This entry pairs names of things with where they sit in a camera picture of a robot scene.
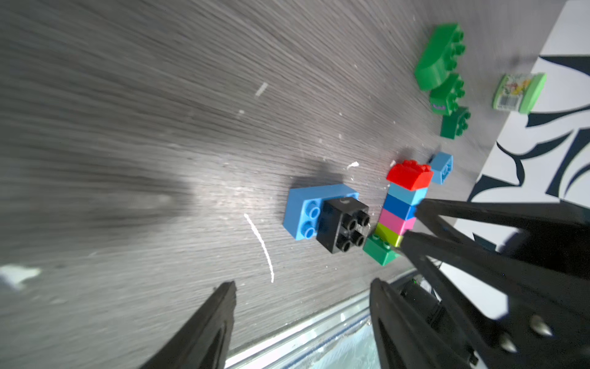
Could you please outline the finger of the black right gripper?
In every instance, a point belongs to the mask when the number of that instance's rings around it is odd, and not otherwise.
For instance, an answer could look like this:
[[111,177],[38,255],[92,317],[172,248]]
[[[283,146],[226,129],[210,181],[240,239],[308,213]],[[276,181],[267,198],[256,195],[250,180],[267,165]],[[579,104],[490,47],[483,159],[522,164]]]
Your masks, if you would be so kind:
[[589,281],[409,232],[403,252],[489,368],[587,368]]
[[472,245],[443,217],[501,225],[519,230],[501,247],[506,257],[575,277],[589,276],[589,210],[559,203],[474,203],[427,199],[416,217],[434,235]]

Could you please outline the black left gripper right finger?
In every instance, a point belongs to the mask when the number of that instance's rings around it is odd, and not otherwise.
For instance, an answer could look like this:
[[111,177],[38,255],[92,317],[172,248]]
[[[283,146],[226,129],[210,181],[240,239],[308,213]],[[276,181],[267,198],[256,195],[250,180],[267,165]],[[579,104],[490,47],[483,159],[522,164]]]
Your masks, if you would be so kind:
[[414,278],[370,285],[370,317],[382,368],[469,368],[470,343],[442,301]]

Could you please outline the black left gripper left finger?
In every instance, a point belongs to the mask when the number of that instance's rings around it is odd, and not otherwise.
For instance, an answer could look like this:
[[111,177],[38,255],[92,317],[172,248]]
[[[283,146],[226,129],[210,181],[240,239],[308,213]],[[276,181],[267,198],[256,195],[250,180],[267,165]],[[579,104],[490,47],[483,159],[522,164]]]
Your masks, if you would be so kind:
[[221,284],[143,368],[224,368],[234,327],[237,287]]

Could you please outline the lime green lego brick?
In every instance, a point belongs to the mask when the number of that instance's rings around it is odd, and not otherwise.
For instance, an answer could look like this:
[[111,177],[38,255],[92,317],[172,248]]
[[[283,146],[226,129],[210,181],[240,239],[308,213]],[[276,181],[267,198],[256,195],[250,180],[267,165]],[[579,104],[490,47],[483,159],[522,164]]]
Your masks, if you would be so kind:
[[402,235],[399,235],[381,223],[376,225],[375,234],[390,244],[392,248],[398,248],[403,240]]

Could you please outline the magenta lego brick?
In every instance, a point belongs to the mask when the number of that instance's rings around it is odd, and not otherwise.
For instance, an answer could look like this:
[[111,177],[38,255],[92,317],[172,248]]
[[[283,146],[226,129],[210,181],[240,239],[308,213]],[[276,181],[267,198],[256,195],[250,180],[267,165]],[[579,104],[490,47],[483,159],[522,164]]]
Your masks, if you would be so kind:
[[413,229],[416,218],[402,219],[383,209],[379,217],[379,223],[398,235],[404,235],[406,231]]

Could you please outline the small black block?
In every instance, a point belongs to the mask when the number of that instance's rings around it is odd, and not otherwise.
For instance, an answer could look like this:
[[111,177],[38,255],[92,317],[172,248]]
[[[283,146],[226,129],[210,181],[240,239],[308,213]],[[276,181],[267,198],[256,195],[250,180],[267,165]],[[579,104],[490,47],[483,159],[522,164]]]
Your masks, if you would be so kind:
[[318,221],[317,240],[330,253],[362,248],[370,225],[369,207],[354,197],[324,202]]

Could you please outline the cyan lego brick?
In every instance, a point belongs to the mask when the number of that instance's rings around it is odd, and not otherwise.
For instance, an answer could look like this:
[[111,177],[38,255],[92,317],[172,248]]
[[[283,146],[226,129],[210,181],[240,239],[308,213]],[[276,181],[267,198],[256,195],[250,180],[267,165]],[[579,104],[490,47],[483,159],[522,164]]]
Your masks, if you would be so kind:
[[428,188],[421,188],[415,191],[410,191],[395,183],[390,183],[388,195],[397,198],[411,206],[418,205],[426,197]]

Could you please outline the red lego brick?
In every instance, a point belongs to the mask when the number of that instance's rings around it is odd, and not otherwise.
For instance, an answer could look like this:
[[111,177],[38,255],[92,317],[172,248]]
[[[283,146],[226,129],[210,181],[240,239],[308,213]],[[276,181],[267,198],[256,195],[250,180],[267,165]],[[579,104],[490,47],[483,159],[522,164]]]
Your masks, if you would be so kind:
[[388,175],[387,180],[408,191],[416,191],[428,188],[433,179],[434,172],[429,165],[421,165],[414,160],[406,160],[395,164]]

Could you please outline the long blue lego brick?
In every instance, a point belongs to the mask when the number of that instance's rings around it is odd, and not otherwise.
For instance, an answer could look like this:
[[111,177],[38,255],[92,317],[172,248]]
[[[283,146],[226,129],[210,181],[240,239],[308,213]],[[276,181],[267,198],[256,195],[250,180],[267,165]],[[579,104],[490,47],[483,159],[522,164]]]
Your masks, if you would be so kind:
[[317,223],[323,203],[335,198],[359,199],[359,192],[345,184],[292,188],[284,216],[284,228],[296,240],[309,240],[317,235]]

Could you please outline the small green lego brick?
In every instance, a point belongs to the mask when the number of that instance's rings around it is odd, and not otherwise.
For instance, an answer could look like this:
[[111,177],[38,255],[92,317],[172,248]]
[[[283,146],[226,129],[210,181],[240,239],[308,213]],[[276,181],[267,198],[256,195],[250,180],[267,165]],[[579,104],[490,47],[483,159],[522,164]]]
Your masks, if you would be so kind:
[[459,100],[466,94],[465,82],[458,73],[450,73],[448,78],[430,92],[430,107],[433,114],[450,116],[459,108]]

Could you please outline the light green tall lego brick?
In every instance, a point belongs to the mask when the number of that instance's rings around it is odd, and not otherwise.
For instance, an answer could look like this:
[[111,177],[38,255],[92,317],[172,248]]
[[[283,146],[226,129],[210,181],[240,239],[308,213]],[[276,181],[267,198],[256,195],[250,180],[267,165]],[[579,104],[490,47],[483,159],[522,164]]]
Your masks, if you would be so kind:
[[458,66],[465,51],[464,32],[458,23],[438,25],[415,67],[414,75],[423,92],[441,86]]

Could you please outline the green long lego plate brick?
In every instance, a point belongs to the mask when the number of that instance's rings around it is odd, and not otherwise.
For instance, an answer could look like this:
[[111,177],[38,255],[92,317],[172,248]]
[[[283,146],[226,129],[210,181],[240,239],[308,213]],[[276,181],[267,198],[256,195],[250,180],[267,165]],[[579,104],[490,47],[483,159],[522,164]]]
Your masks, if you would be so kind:
[[381,266],[386,266],[399,258],[399,254],[393,250],[393,247],[378,235],[368,237],[363,250]]

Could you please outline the light blue lego brick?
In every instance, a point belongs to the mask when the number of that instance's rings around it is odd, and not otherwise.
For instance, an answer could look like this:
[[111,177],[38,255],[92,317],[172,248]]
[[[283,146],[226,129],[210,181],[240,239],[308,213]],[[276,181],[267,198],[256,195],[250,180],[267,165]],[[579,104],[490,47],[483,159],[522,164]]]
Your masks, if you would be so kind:
[[433,171],[432,182],[438,185],[444,184],[445,180],[453,170],[453,156],[444,152],[439,152],[431,159],[430,167]]

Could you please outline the dark green lego brick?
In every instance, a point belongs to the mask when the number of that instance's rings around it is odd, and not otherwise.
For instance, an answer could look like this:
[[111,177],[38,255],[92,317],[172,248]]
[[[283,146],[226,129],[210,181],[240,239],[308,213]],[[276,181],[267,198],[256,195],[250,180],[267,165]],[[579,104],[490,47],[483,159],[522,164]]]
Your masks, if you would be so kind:
[[470,110],[467,107],[459,107],[452,115],[442,118],[440,136],[449,139],[462,136],[469,128],[470,118]]

